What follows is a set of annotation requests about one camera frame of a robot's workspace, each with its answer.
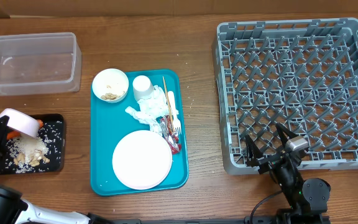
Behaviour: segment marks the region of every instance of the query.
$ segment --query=crumpled napkin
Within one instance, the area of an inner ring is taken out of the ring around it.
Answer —
[[[168,115],[167,98],[165,92],[161,87],[155,85],[154,91],[148,99],[140,99],[138,102],[140,111],[128,106],[125,112],[130,114],[133,118],[138,120],[141,124],[150,125],[150,131],[155,132],[162,136],[160,124],[157,118]]]

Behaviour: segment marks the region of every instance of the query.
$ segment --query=carrot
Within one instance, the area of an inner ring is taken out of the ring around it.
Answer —
[[[37,120],[37,121],[40,124],[40,128],[42,128],[44,126],[44,122],[42,122],[41,120]],[[20,135],[21,134],[18,131],[11,131],[10,133],[7,134],[6,140],[10,140],[12,138],[20,137]]]

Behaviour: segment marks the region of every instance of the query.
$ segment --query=clear plastic container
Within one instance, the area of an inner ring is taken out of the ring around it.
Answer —
[[[75,34],[0,36],[0,96],[78,91],[80,83]]]

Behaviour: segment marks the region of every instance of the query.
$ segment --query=wooden table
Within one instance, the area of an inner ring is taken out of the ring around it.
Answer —
[[[278,190],[268,175],[231,176],[223,169],[218,94],[211,44],[220,22],[357,17],[344,14],[248,14],[188,17],[89,17],[0,20],[0,35],[73,32],[83,54],[81,90],[54,95],[0,97],[0,112],[60,113],[67,120],[65,166],[61,172],[0,176],[36,205],[60,211],[93,212],[107,218],[141,220],[243,218]],[[123,71],[170,68],[180,77],[190,177],[180,189],[100,197],[90,187],[90,96],[93,77],[105,68]],[[303,171],[331,186],[333,223],[358,223],[358,170]],[[284,196],[257,215],[287,207]]]

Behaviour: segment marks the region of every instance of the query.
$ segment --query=gray dish rack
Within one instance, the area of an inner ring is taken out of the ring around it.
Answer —
[[[310,143],[300,169],[358,169],[357,19],[224,22],[212,52],[228,174],[257,174],[244,136],[269,156],[277,122]]]

